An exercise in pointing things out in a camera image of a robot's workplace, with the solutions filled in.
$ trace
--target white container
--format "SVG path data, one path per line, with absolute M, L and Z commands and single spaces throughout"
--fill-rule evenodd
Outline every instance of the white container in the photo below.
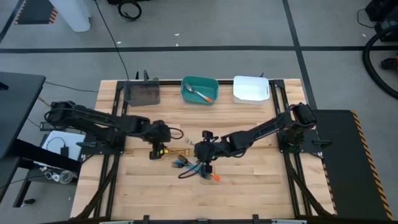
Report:
M 261 105 L 269 99 L 269 82 L 262 77 L 234 77 L 234 102 Z

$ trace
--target concrete floor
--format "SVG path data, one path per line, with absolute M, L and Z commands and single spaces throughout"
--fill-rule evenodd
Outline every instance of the concrete floor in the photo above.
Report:
M 91 29 L 75 33 L 61 16 L 52 25 L 14 25 L 0 39 L 3 49 L 60 49 L 59 53 L 1 54 L 0 69 L 45 75 L 47 81 L 96 90 L 100 80 L 125 79 L 117 53 L 89 52 L 92 47 L 113 47 L 94 2 L 91 6 Z M 0 5 L 0 30 L 6 24 L 18 0 L 3 0 Z M 288 0 L 301 46 L 362 46 L 375 32 L 356 22 L 356 11 L 369 0 Z M 119 47 L 175 47 L 266 45 L 293 46 L 284 5 L 280 0 L 153 0 L 140 2 L 142 17 L 126 22 L 117 7 L 105 0 L 98 4 Z M 366 15 L 361 20 L 368 22 Z M 62 53 L 65 49 L 87 49 L 87 53 Z M 372 52 L 374 64 L 396 52 Z M 130 77 L 146 69 L 150 77 L 182 78 L 201 75 L 233 78 L 235 75 L 259 75 L 267 78 L 303 78 L 294 50 L 209 50 L 155 51 L 121 53 Z M 360 51 L 303 52 L 309 80 L 318 109 L 356 110 L 368 140 L 379 177 L 393 215 L 398 215 L 398 169 L 395 163 L 396 127 L 394 114 L 398 101 L 382 92 L 369 78 Z M 396 72 L 380 71 L 390 86 L 398 89 Z M 41 97 L 47 101 L 72 100 L 94 107 L 96 95 L 44 85 Z M 29 118 L 43 121 L 48 109 L 36 103 Z M 20 138 L 39 144 L 42 136 L 27 122 Z M 15 180 L 24 177 L 18 170 Z M 75 188 L 32 183 L 27 198 L 36 198 L 31 207 L 12 208 L 21 183 L 9 187 L 0 204 L 4 222 L 42 223 L 69 217 Z

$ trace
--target wooden table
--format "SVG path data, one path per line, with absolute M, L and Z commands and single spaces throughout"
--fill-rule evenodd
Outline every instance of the wooden table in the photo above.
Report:
M 284 81 L 289 104 L 304 103 L 301 81 Z M 101 82 L 96 110 L 111 113 L 116 82 Z M 145 116 L 151 121 L 162 119 L 169 126 L 182 129 L 183 139 L 167 143 L 172 149 L 192 147 L 184 139 L 199 142 L 203 130 L 223 136 L 250 129 L 275 116 L 272 97 L 263 105 L 236 104 L 233 103 L 231 85 L 220 85 L 219 97 L 213 106 L 184 103 L 179 86 L 161 85 L 160 97 L 160 104 L 129 107 L 127 114 Z M 279 152 L 275 134 L 255 142 L 240 159 L 222 157 L 214 161 L 215 173 L 221 177 L 218 182 L 199 176 L 178 179 L 182 171 L 170 166 L 175 158 L 150 161 L 150 150 L 151 145 L 147 142 L 127 137 L 126 150 L 119 163 L 113 220 L 142 220 L 143 215 L 150 215 L 151 220 L 250 219 L 253 214 L 260 218 L 294 217 L 283 155 Z M 309 154 L 302 154 L 301 158 L 308 188 L 323 207 L 333 213 L 321 160 Z M 96 192 L 102 161 L 103 156 L 93 156 L 84 163 L 71 217 L 78 215 Z M 300 211 L 304 214 L 298 187 L 296 191 Z M 102 215 L 107 198 L 105 193 Z

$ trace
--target black table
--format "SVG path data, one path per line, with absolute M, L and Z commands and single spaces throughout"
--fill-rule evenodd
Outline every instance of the black table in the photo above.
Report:
M 33 161 L 80 171 L 78 161 L 17 139 L 44 80 L 42 75 L 0 72 L 0 82 L 8 86 L 7 90 L 0 90 L 0 201 L 17 168 L 31 169 Z

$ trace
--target teal bowl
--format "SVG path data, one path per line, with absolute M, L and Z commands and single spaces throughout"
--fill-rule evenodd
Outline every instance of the teal bowl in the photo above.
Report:
M 185 83 L 201 94 L 209 97 L 213 102 L 209 103 L 196 93 L 187 90 Z M 213 78 L 187 76 L 181 82 L 181 95 L 185 102 L 201 105 L 212 105 L 218 97 L 218 81 Z

